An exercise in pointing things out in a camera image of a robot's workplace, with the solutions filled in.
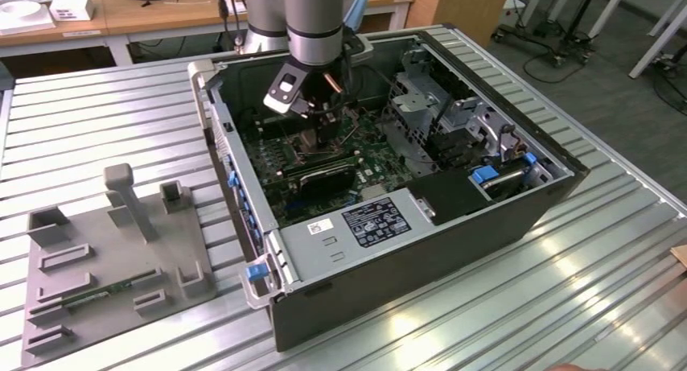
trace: green circuit board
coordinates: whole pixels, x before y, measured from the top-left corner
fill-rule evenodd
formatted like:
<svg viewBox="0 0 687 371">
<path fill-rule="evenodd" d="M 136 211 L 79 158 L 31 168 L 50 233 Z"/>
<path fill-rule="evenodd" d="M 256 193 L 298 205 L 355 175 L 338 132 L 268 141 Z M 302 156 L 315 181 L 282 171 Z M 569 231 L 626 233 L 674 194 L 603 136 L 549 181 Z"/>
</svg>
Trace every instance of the green circuit board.
<svg viewBox="0 0 687 371">
<path fill-rule="evenodd" d="M 376 126 L 375 116 L 367 112 L 355 117 L 343 116 L 330 146 L 304 153 L 299 152 L 300 144 L 298 134 L 271 139 L 244 138 L 246 151 L 280 227 L 391 192 L 413 179 L 401 155 Z M 316 200 L 299 199 L 304 176 L 347 166 L 355 166 L 355 181 L 347 190 Z"/>
</svg>

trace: aluminum slotted table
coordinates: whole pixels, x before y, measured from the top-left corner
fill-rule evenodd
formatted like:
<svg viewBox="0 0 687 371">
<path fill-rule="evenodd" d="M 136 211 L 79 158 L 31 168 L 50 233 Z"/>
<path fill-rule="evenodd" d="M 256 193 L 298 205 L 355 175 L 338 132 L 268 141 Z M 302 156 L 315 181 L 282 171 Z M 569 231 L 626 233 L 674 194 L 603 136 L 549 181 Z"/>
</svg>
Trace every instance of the aluminum slotted table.
<svg viewBox="0 0 687 371">
<path fill-rule="evenodd" d="M 27 212 L 107 205 L 102 166 L 135 168 L 136 192 L 194 189 L 220 295 L 43 369 L 682 369 L 687 280 L 669 250 L 682 203 L 458 31 L 430 33 L 593 169 L 522 241 L 283 353 L 236 276 L 243 257 L 195 115 L 199 58 L 19 80 L 0 134 L 0 370 L 19 369 Z"/>
</svg>

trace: sticker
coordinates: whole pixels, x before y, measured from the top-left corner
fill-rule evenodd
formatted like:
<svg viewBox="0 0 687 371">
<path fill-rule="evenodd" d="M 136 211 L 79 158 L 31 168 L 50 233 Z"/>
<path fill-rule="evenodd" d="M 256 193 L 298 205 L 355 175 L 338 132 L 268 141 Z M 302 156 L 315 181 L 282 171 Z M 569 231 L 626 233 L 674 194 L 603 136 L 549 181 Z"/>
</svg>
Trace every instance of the sticker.
<svg viewBox="0 0 687 371">
<path fill-rule="evenodd" d="M 391 198 L 372 202 L 342 215 L 358 243 L 364 248 L 411 230 Z"/>
<path fill-rule="evenodd" d="M 330 220 L 328 218 L 326 220 L 318 221 L 308 225 L 308 231 L 311 232 L 311 236 L 314 236 L 318 233 L 322 233 L 326 230 L 330 230 L 332 228 L 334 228 L 332 220 Z"/>
<path fill-rule="evenodd" d="M 100 35 L 100 31 L 71 31 L 70 33 L 63 33 L 63 37 L 80 37 L 83 35 Z"/>
</svg>

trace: floor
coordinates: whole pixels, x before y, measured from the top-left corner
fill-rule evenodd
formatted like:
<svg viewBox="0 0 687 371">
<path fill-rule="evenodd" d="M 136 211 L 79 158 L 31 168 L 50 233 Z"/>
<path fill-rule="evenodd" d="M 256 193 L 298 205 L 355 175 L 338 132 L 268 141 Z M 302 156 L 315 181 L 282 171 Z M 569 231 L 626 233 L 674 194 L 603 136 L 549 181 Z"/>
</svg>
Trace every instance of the floor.
<svg viewBox="0 0 687 371">
<path fill-rule="evenodd" d="M 542 0 L 546 10 L 551 0 Z M 581 30 L 587 32 L 606 0 L 591 4 Z M 569 26 L 581 0 L 570 0 L 561 23 Z M 523 63 L 545 49 L 523 43 L 515 37 L 493 43 L 489 51 L 538 88 L 558 106 L 602 138 L 602 140 L 659 182 L 683 202 L 687 202 L 687 116 L 675 112 L 657 97 L 653 88 L 654 72 L 633 80 L 627 73 L 654 42 L 646 33 L 654 22 L 625 9 L 618 9 L 606 29 L 595 40 L 597 53 L 586 67 L 561 84 L 550 85 L 534 80 L 523 72 Z M 673 53 L 685 45 L 675 37 L 667 46 Z M 557 80 L 579 65 L 575 62 L 555 69 L 534 62 L 531 73 L 546 80 Z M 687 69 L 675 79 L 687 91 Z M 659 90 L 675 103 L 662 82 Z"/>
</svg>

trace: copper pipe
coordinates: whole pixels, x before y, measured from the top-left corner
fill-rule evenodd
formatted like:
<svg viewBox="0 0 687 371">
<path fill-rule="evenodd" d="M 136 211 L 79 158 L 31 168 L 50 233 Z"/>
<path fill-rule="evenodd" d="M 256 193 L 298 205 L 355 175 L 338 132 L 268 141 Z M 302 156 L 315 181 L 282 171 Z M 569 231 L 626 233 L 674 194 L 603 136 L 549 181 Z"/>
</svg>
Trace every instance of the copper pipe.
<svg viewBox="0 0 687 371">
<path fill-rule="evenodd" d="M 332 89 L 336 91 L 336 93 L 342 93 L 344 90 L 339 86 L 336 80 L 334 79 L 332 75 L 330 75 L 328 72 L 324 72 L 324 80 L 327 80 L 327 83 L 332 86 Z"/>
</svg>

